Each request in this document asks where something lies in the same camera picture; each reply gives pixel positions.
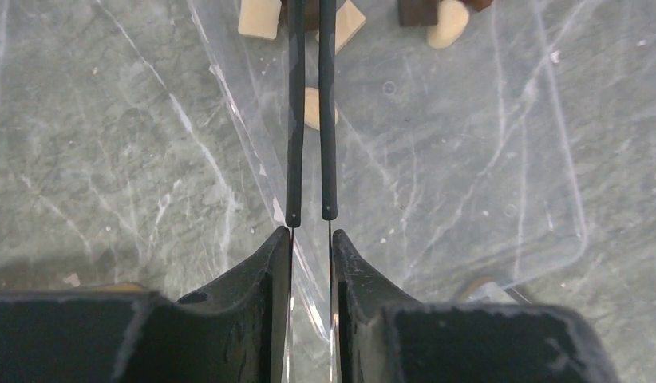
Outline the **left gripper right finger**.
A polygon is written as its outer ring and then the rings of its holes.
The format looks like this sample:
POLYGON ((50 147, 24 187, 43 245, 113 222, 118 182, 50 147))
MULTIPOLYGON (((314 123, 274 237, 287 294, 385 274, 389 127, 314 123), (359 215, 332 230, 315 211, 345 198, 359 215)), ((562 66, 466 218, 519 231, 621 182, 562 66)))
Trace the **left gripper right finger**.
POLYGON ((423 303, 332 235, 335 382, 616 382, 598 335, 563 306, 423 303))

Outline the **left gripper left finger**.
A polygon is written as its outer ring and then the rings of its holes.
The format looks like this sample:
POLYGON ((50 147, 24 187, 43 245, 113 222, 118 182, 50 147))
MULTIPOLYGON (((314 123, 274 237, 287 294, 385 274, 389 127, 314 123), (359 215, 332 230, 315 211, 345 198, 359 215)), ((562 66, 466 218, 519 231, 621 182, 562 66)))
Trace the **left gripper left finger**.
POLYGON ((280 382, 290 232, 177 301, 137 292, 0 292, 0 382, 280 382))

